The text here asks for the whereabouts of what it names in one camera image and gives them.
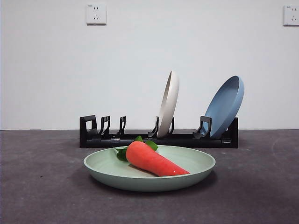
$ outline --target light green plate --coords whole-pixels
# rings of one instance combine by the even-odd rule
[[[159,146],[158,153],[173,161],[190,174],[155,176],[120,161],[113,148],[90,154],[84,159],[89,173],[96,180],[114,188],[133,191],[168,191],[194,185],[206,178],[216,164],[215,159],[204,152],[177,146]]]

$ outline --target toy carrot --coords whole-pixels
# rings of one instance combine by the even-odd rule
[[[156,153],[142,141],[134,141],[128,146],[126,158],[132,165],[158,176],[189,174],[188,171]]]

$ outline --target black dish rack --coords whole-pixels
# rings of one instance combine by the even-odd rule
[[[86,122],[92,122],[92,128],[87,130]],[[207,123],[208,129],[202,134],[203,122]],[[238,118],[234,118],[228,129],[219,139],[211,139],[210,132],[212,118],[201,116],[200,127],[195,132],[190,133],[173,133],[174,118],[171,122],[171,130],[163,138],[157,138],[159,128],[159,117],[156,116],[155,128],[146,133],[125,133],[126,116],[120,117],[120,129],[118,132],[109,133],[110,116],[101,118],[101,129],[98,132],[97,120],[95,115],[80,117],[80,148],[107,148],[128,146],[134,139],[140,135],[143,140],[151,140],[157,145],[195,147],[195,148],[238,148]]]

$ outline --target cream plate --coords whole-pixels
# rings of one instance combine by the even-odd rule
[[[165,87],[159,113],[159,129],[157,132],[158,138],[162,138],[168,133],[174,110],[176,109],[178,88],[179,78],[174,71],[171,71]]]
[[[132,191],[168,191],[194,185],[206,178],[216,164],[215,159],[202,151],[177,147],[159,146],[159,153],[173,161],[190,174],[155,176],[120,161],[113,148],[90,154],[84,159],[89,173],[99,182],[114,188]]]

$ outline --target electrical outlet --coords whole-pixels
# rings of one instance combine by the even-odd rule
[[[284,6],[284,25],[299,26],[299,6]]]
[[[107,11],[106,4],[89,4],[86,6],[87,25],[106,25]]]

